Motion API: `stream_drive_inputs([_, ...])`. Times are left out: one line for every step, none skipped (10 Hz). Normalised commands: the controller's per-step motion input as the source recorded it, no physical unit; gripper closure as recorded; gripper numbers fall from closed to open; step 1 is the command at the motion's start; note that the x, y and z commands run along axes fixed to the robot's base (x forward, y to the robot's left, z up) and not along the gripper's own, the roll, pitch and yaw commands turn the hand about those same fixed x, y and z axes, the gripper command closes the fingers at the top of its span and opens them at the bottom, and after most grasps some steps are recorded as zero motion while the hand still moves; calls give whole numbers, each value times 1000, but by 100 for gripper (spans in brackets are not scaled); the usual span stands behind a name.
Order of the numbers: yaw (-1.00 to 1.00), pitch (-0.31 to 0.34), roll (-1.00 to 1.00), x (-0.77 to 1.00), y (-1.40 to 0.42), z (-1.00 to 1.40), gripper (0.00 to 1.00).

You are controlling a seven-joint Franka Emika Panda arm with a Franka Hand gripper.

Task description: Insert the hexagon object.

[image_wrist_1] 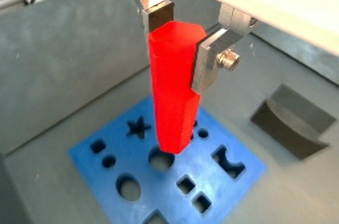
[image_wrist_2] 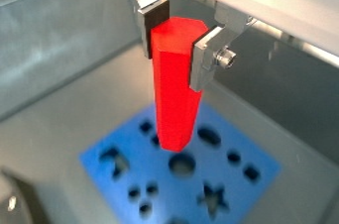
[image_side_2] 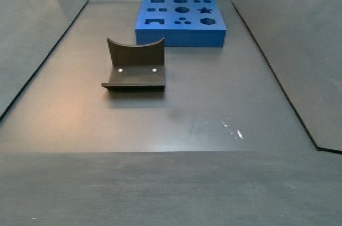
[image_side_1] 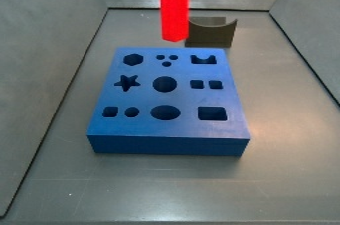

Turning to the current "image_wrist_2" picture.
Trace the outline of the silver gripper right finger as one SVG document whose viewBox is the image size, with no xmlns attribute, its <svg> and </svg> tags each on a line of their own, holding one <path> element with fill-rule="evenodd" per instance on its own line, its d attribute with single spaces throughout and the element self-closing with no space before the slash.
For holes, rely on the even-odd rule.
<svg viewBox="0 0 339 224">
<path fill-rule="evenodd" d="M 230 43 L 254 23 L 252 16 L 221 2 L 214 6 L 214 20 L 217 25 L 192 45 L 189 87 L 196 92 L 213 79 L 217 67 L 226 69 L 233 65 L 236 53 L 229 49 Z"/>
</svg>

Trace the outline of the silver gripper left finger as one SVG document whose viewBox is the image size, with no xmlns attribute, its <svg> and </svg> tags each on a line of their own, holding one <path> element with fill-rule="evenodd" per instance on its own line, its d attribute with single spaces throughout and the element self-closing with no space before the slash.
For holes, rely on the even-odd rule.
<svg viewBox="0 0 339 224">
<path fill-rule="evenodd" d="M 132 0 L 144 55 L 152 59 L 150 30 L 169 19 L 168 0 Z"/>
</svg>

